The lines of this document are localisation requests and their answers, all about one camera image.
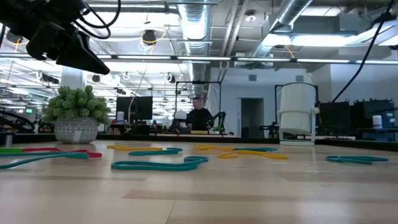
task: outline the white cylinder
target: white cylinder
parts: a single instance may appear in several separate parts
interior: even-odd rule
[[[373,128],[374,129],[381,129],[383,128],[381,115],[374,115],[373,119]]]
[[[282,87],[280,131],[310,134],[315,108],[315,87],[307,83],[289,83]]]
[[[124,124],[124,112],[123,111],[118,111],[118,114],[116,115],[116,122],[118,124]]]

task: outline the ceiling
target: ceiling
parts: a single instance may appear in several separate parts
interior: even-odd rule
[[[264,19],[267,15],[272,14],[279,10],[280,2],[274,1],[262,1],[253,0],[248,4],[248,10],[254,10],[256,20],[247,22],[243,20],[241,28],[238,32],[238,40],[233,45],[232,54],[235,53],[246,53],[253,51],[259,43],[262,41],[261,27]],[[381,0],[367,0],[367,1],[342,1],[342,0],[314,0],[310,7],[308,7],[302,15],[304,16],[337,16],[340,13],[358,13],[363,11],[371,11],[378,9],[386,5],[389,1]],[[219,55],[221,52],[225,32],[226,24],[230,18],[229,12],[231,11],[233,1],[223,0],[219,4],[211,8],[211,27],[210,36],[210,55]],[[98,13],[104,21],[110,21],[114,17],[114,12],[99,12]],[[86,16],[86,20],[92,23],[96,23],[96,19],[92,14]],[[182,30],[180,26],[180,18],[176,14],[161,14],[161,13],[132,13],[122,12],[119,19],[110,28],[112,36],[110,39],[103,41],[95,38],[90,39],[90,46],[96,54],[153,54],[153,55],[183,55],[185,53]],[[157,43],[153,48],[141,45],[141,35],[145,30],[155,30]],[[103,30],[96,30],[99,35],[105,35]],[[291,58],[291,54],[295,57],[300,58],[336,58],[339,57],[339,50],[342,48],[338,47],[303,47],[303,46],[286,46],[283,48],[273,48],[270,52],[274,57],[285,57]],[[9,53],[26,53],[25,45],[21,44],[15,46],[8,42],[6,39],[3,41],[0,52]],[[362,51],[358,51],[357,55],[352,54],[350,58],[361,59],[363,56]],[[371,58],[382,58],[383,54],[374,54]],[[121,88],[128,87],[129,92],[127,95],[134,95],[137,93],[141,96],[153,95],[158,97],[159,103],[163,101],[164,97],[175,96],[175,84],[169,83],[165,76],[173,75],[178,81],[190,81],[189,65],[187,63],[139,63],[139,62],[106,62],[106,65],[111,70],[111,75],[117,75],[120,77],[119,86]],[[311,64],[302,65],[309,72],[315,67]],[[276,74],[277,76],[268,75],[260,78],[260,82],[269,82],[273,77],[278,77],[273,80],[274,83],[283,82],[284,74],[288,68],[300,68],[297,64],[292,63],[275,63],[273,65],[274,70],[268,70],[267,74]],[[61,82],[62,79],[62,67],[56,65],[53,61],[38,62],[33,60],[10,60],[6,58],[0,58],[0,79],[2,83],[0,85],[24,85],[24,86],[45,86],[48,83],[44,83],[37,78],[38,71],[50,75]],[[238,84],[242,77],[239,76],[241,72],[239,69],[231,69],[226,76],[226,84],[228,82]],[[87,75],[87,84],[100,87],[109,87],[109,83],[92,81],[93,73],[85,72]],[[211,69],[212,79],[218,76],[218,68]],[[5,98],[27,98],[26,91],[23,90],[12,90],[10,88],[5,91],[1,90],[2,97]],[[47,95],[48,98],[54,97],[57,94],[56,88],[29,88],[27,91],[31,94],[31,97],[35,98],[38,102],[45,102],[43,96]],[[99,96],[105,96],[108,98],[114,98],[119,94],[116,90],[95,90],[95,93]],[[189,101],[191,93],[189,91],[182,91],[178,97],[183,99],[186,98]],[[15,102],[12,100],[3,101],[3,105],[11,104],[26,104],[27,100]]]

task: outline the computer monitor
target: computer monitor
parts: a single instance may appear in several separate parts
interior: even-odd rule
[[[123,111],[125,120],[128,120],[131,100],[131,96],[116,98],[116,114],[118,111]],[[131,103],[130,122],[132,123],[134,120],[152,119],[152,104],[153,98],[151,96],[135,97],[134,102]]]

